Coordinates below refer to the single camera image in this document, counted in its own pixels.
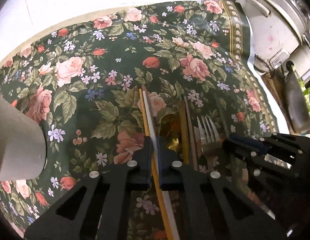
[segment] white chopstick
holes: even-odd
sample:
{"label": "white chopstick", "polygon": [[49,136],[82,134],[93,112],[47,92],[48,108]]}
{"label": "white chopstick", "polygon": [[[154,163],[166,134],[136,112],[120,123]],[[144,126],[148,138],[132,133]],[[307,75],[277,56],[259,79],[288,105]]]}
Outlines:
{"label": "white chopstick", "polygon": [[[148,98],[146,95],[146,91],[143,91],[143,99],[144,99],[147,122],[148,122],[148,127],[149,127],[149,134],[152,139],[153,146],[154,146],[154,158],[155,158],[155,163],[156,163],[156,168],[157,168],[157,173],[158,173],[159,167],[158,167],[158,149],[157,149],[156,133],[155,133],[153,122],[152,122],[153,117],[151,116],[150,110],[149,110],[149,104],[148,104]],[[163,194],[163,200],[164,200],[164,204],[165,204],[165,208],[166,208],[166,212],[168,216],[169,226],[171,228],[171,232],[173,235],[173,239],[180,240],[175,217],[174,217],[174,212],[172,208],[172,203],[169,198],[168,191],[162,191],[162,194]]]}

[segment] floral tablecloth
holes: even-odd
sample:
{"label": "floral tablecloth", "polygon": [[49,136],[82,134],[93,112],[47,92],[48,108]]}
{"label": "floral tablecloth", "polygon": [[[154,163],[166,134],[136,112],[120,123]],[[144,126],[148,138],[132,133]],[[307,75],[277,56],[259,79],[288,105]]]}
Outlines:
{"label": "floral tablecloth", "polygon": [[[141,85],[149,91],[156,125],[178,112],[177,101],[186,95],[193,125],[196,116],[209,114],[225,138],[216,95],[230,132],[259,138],[276,131],[265,93],[247,67],[249,52],[247,19],[228,1],[140,6],[29,44],[0,70],[0,94],[42,127],[47,160],[36,179],[0,182],[6,219],[23,236],[90,171],[130,160],[143,146]],[[200,144],[198,149],[199,169],[207,172]],[[231,179],[227,158],[211,161]],[[239,186],[253,199],[241,165],[235,169]],[[171,200],[182,228],[176,192]],[[128,239],[165,238],[154,186],[133,192]]]}

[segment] paper cup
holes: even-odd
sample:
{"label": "paper cup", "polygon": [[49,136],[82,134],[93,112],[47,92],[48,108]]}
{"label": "paper cup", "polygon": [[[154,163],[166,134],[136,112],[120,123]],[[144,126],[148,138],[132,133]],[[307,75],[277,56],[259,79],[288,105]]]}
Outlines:
{"label": "paper cup", "polygon": [[45,161],[40,126],[0,95],[0,181],[37,178]]}

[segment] fork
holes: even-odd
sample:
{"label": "fork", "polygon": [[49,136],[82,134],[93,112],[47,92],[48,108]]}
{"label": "fork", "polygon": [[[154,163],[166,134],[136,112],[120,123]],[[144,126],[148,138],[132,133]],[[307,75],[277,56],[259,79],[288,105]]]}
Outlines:
{"label": "fork", "polygon": [[201,116],[200,118],[197,116],[197,124],[199,128],[202,152],[207,160],[208,166],[211,163],[211,158],[217,155],[216,149],[221,148],[222,144],[212,119],[209,116],[208,119],[207,116]]}

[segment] chopstick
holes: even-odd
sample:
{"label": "chopstick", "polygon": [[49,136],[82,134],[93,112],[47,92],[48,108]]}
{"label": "chopstick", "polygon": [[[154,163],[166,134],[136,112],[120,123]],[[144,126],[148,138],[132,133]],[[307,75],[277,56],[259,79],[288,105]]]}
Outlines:
{"label": "chopstick", "polygon": [[183,162],[186,164],[190,163],[189,151],[190,146],[188,143],[188,130],[187,130],[187,117],[185,102],[183,100],[178,101],[178,112],[181,119],[181,138],[182,138],[182,156]]}
{"label": "chopstick", "polygon": [[177,231],[177,226],[174,218],[174,213],[172,205],[169,199],[167,191],[162,191],[159,187],[159,176],[158,176],[158,158],[157,158],[157,142],[156,135],[154,132],[154,127],[152,123],[152,116],[149,111],[148,100],[146,92],[139,89],[139,97],[141,102],[141,112],[143,114],[143,122],[145,135],[151,136],[154,145],[154,152],[152,154],[151,169],[153,173],[153,179],[156,189],[156,194],[158,197],[159,208],[162,215],[165,232],[168,240],[179,240],[179,235]]}
{"label": "chopstick", "polygon": [[184,102],[185,102],[186,114],[187,114],[188,132],[190,134],[191,154],[192,154],[192,159],[193,159],[193,165],[194,165],[194,170],[197,171],[198,170],[198,165],[197,165],[197,154],[196,154],[195,139],[194,139],[194,133],[193,133],[193,126],[192,126],[192,121],[191,121],[190,109],[188,108],[188,103],[187,103],[187,97],[186,96],[184,96]]}

